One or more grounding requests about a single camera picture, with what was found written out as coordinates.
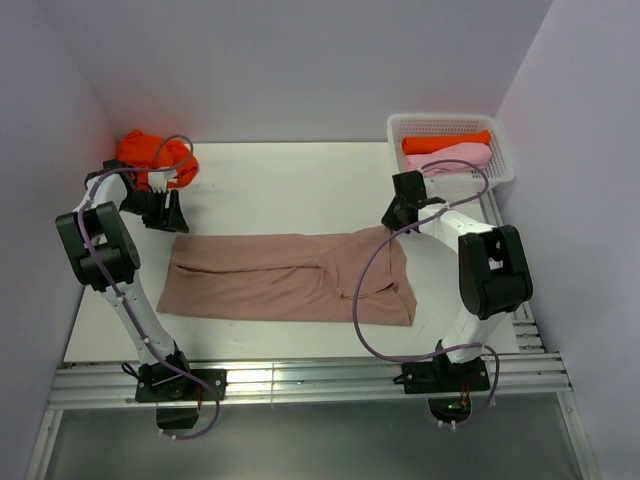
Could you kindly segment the dusty pink t-shirt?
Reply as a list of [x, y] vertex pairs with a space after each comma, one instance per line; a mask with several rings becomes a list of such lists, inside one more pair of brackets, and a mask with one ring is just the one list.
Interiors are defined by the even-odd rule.
[[353, 233], [180, 236], [160, 313], [250, 321], [409, 327], [417, 300], [383, 226]]

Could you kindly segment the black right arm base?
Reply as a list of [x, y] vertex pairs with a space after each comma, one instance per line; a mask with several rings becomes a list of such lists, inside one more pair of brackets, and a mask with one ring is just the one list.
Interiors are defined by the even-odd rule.
[[437, 422], [457, 425], [469, 419], [473, 404], [471, 394], [488, 392], [490, 381], [481, 358], [466, 363], [451, 363], [447, 356], [431, 361], [403, 363], [401, 373], [393, 378], [407, 395], [445, 394], [428, 400], [430, 413]]

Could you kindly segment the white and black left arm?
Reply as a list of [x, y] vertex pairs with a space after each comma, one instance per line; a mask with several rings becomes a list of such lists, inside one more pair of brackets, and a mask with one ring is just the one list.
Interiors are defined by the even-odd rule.
[[55, 226], [77, 280], [108, 302], [134, 342], [140, 367], [123, 370], [141, 387], [183, 399], [193, 391], [195, 375], [144, 292], [141, 258], [121, 214], [134, 214], [161, 232], [187, 233], [189, 227], [178, 191], [139, 190], [139, 179], [139, 170], [122, 161], [104, 162], [86, 177], [80, 205], [58, 216]]

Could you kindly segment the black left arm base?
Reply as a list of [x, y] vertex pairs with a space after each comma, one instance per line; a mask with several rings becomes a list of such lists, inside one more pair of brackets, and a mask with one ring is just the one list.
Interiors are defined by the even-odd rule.
[[191, 369], [178, 354], [169, 356], [167, 362], [186, 371], [189, 377], [167, 369], [161, 363], [144, 364], [135, 369], [123, 362], [121, 369], [137, 382], [134, 402], [156, 405], [156, 425], [162, 433], [187, 435], [186, 431], [196, 426], [205, 401], [224, 399], [227, 371]]

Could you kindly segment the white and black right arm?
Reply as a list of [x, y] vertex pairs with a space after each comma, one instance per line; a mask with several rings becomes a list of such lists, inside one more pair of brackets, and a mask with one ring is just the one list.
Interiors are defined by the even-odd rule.
[[440, 340], [446, 357], [433, 365], [435, 383], [452, 390], [468, 374], [504, 321], [533, 295], [533, 282], [518, 230], [493, 226], [458, 211], [456, 203], [429, 197], [422, 173], [392, 177], [394, 197], [382, 217], [392, 231], [428, 235], [457, 255], [460, 313]]

